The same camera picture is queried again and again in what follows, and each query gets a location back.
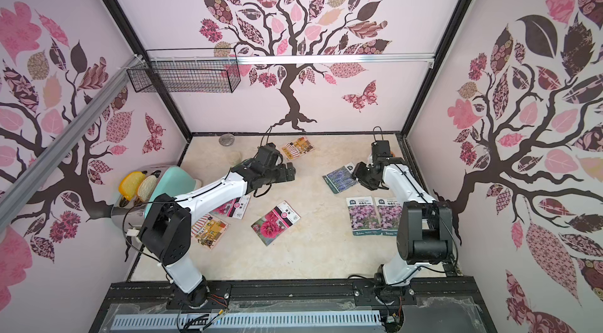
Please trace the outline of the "pink cosmos seed packet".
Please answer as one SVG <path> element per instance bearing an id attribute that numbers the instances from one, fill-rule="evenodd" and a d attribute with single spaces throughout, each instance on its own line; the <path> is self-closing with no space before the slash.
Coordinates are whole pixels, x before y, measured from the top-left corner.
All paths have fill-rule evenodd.
<path id="1" fill-rule="evenodd" d="M 346 206 L 353 236 L 379 236 L 382 234 L 378 212 L 371 196 L 347 198 Z"/>

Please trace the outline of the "pink rose packet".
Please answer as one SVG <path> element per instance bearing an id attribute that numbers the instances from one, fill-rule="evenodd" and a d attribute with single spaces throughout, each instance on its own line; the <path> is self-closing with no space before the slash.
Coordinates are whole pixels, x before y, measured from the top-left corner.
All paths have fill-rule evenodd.
<path id="1" fill-rule="evenodd" d="M 242 219 L 251 201 L 249 196 L 237 197 L 215 208 L 211 213 L 229 218 Z"/>
<path id="2" fill-rule="evenodd" d="M 300 219 L 300 214 L 287 201 L 284 201 L 253 223 L 251 229 L 265 246 L 269 246 Z"/>

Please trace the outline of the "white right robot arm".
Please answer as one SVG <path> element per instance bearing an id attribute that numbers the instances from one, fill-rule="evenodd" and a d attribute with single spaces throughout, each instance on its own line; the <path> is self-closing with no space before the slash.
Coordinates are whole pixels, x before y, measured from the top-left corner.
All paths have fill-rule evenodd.
<path id="1" fill-rule="evenodd" d="M 373 141 L 370 162 L 356 164 L 352 177 L 368 190 L 389 190 L 401 206 L 397 254 L 375 274 L 379 286 L 408 287 L 421 270 L 457 264 L 452 210 L 421 187 L 404 160 L 394 157 L 388 141 Z"/>

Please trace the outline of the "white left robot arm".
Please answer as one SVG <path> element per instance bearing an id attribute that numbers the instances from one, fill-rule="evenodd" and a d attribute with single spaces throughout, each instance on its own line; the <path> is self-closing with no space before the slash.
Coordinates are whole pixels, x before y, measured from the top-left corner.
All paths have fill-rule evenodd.
<path id="1" fill-rule="evenodd" d="M 178 196 L 163 193 L 149 203 L 138 234 L 148 249 L 186 297 L 192 308 L 209 299 L 207 279 L 188 254 L 193 224 L 215 208 L 264 186 L 293 182 L 296 169 L 285 162 L 273 143 L 260 146 L 256 154 L 234 167 L 211 184 Z"/>

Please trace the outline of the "orange illustrated packet at back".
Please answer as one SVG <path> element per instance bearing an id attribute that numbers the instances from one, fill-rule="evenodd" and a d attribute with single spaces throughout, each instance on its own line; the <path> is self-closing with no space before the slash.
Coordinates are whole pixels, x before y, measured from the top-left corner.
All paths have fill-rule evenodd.
<path id="1" fill-rule="evenodd" d="M 302 136 L 292 142 L 288 142 L 281 148 L 284 156 L 287 157 L 288 160 L 295 160 L 314 151 L 314 149 L 315 146 L 306 136 Z"/>

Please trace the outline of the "clear glass jar with grains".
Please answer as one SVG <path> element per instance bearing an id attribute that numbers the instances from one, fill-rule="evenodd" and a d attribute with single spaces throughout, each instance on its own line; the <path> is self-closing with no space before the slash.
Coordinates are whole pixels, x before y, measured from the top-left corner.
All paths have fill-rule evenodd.
<path id="1" fill-rule="evenodd" d="M 243 160 L 242 153 L 235 147 L 235 141 L 235 135 L 230 133 L 221 135 L 218 139 L 218 143 L 222 147 L 225 159 L 231 166 L 236 166 Z"/>

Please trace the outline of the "orange illustrated packet by toaster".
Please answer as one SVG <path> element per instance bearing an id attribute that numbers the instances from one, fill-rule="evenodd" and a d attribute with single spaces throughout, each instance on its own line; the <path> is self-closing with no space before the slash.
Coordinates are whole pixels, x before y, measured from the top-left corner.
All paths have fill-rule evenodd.
<path id="1" fill-rule="evenodd" d="M 227 222 L 208 214 L 193 224 L 191 236 L 198 244 L 212 250 L 228 228 Z"/>

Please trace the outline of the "beige toast slice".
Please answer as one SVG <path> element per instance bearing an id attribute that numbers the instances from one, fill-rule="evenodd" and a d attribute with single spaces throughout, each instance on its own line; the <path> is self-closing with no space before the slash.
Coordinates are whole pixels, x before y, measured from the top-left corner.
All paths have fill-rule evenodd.
<path id="1" fill-rule="evenodd" d="M 141 203 L 147 203 L 150 201 L 158 181 L 159 179 L 157 176 L 149 175 L 141 182 L 136 191 L 136 197 L 139 201 L 141 201 Z"/>

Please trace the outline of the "aluminium rail on wall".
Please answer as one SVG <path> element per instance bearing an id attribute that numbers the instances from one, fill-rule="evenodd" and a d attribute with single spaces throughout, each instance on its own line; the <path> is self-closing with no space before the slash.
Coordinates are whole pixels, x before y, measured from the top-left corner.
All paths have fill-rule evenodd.
<path id="1" fill-rule="evenodd" d="M 91 103 L 85 105 L 75 119 L 67 125 L 66 129 L 42 151 L 36 162 L 8 188 L 1 199 L 1 229 L 5 229 L 17 217 L 17 214 L 28 204 L 28 201 L 39 190 L 40 186 L 52 175 L 62 160 L 67 157 L 70 150 L 86 134 L 88 128 L 99 118 L 122 88 L 126 86 L 128 82 L 127 70 L 141 63 L 141 55 L 133 55 L 119 69 L 119 72 L 111 77 L 108 85 L 95 95 Z"/>

